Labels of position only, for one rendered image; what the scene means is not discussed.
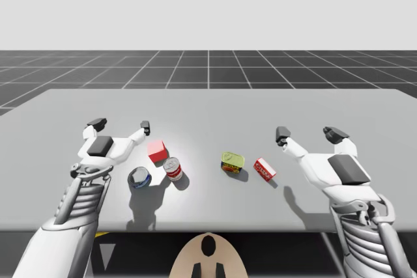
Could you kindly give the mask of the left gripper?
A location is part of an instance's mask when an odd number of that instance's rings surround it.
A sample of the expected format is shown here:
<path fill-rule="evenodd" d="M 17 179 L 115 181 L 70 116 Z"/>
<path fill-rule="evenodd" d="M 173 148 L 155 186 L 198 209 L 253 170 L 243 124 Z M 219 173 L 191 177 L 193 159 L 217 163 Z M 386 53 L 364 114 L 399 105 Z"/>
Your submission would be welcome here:
<path fill-rule="evenodd" d="M 150 122 L 143 120 L 140 129 L 128 138 L 103 135 L 97 137 L 106 124 L 106 118 L 96 118 L 87 123 L 83 130 L 83 139 L 86 141 L 78 151 L 81 164 L 91 167 L 116 166 L 126 161 L 134 147 L 144 142 L 151 134 Z"/>

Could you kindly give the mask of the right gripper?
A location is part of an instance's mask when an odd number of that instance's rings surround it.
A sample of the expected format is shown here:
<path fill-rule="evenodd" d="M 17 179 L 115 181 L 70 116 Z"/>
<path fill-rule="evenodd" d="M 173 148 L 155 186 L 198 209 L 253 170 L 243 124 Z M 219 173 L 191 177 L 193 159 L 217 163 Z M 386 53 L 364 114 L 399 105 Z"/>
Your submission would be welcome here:
<path fill-rule="evenodd" d="M 308 181 L 323 193 L 376 194 L 370 186 L 370 176 L 356 159 L 357 147 L 350 136 L 333 126 L 325 126 L 323 133 L 333 144 L 335 154 L 308 153 L 292 139 L 285 126 L 276 128 L 276 144 L 286 155 L 300 162 Z"/>

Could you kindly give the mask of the pink cube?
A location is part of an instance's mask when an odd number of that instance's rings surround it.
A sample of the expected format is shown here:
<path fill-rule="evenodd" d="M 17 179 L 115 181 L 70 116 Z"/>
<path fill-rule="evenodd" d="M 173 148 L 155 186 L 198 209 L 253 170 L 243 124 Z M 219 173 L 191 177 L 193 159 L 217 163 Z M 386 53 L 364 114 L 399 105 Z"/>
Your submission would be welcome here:
<path fill-rule="evenodd" d="M 147 155 L 153 163 L 158 163 L 168 158 L 164 142 L 157 140 L 147 143 Z"/>

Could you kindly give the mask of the blue flat can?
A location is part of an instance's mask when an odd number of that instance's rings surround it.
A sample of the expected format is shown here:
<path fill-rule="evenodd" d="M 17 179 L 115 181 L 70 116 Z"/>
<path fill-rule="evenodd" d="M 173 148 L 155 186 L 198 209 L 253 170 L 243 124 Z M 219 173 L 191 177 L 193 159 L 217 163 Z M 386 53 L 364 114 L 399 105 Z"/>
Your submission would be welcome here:
<path fill-rule="evenodd" d="M 131 188 L 137 189 L 146 185 L 150 178 L 151 174 L 145 167 L 136 167 L 129 173 L 127 182 Z"/>

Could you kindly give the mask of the red and white carton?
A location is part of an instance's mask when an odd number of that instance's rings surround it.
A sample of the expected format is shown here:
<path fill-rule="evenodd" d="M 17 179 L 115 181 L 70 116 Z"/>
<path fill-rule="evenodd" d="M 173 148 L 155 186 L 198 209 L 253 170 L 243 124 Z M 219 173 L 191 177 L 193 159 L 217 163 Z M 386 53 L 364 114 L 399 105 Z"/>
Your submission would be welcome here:
<path fill-rule="evenodd" d="M 263 158 L 258 158 L 255 161 L 253 168 L 267 182 L 271 181 L 276 175 L 276 171 Z"/>

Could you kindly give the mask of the red and white can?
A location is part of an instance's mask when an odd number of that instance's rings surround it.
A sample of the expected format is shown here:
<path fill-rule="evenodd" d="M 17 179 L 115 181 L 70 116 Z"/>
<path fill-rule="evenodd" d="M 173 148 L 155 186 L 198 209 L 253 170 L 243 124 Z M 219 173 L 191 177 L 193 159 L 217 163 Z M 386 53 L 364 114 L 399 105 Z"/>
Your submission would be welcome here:
<path fill-rule="evenodd" d="M 171 181 L 177 181 L 182 178 L 182 167 L 175 157 L 167 158 L 163 164 L 164 171 Z"/>

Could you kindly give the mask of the green and blue rectangular can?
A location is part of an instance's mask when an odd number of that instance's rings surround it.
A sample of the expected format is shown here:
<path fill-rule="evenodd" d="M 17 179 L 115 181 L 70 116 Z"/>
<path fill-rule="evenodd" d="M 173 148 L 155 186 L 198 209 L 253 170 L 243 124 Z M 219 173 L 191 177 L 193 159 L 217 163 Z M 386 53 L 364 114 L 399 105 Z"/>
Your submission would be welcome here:
<path fill-rule="evenodd" d="M 233 152 L 223 152 L 221 158 L 221 168 L 225 171 L 238 174 L 244 166 L 245 159 L 240 154 Z"/>

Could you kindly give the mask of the tan robot part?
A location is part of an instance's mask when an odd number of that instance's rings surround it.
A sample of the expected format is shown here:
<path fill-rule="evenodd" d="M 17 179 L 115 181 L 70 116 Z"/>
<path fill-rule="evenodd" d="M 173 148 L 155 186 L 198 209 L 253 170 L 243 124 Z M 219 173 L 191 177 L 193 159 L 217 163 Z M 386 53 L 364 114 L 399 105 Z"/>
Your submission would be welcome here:
<path fill-rule="evenodd" d="M 169 278 L 248 278 L 237 250 L 225 238 L 204 233 L 177 255 Z"/>

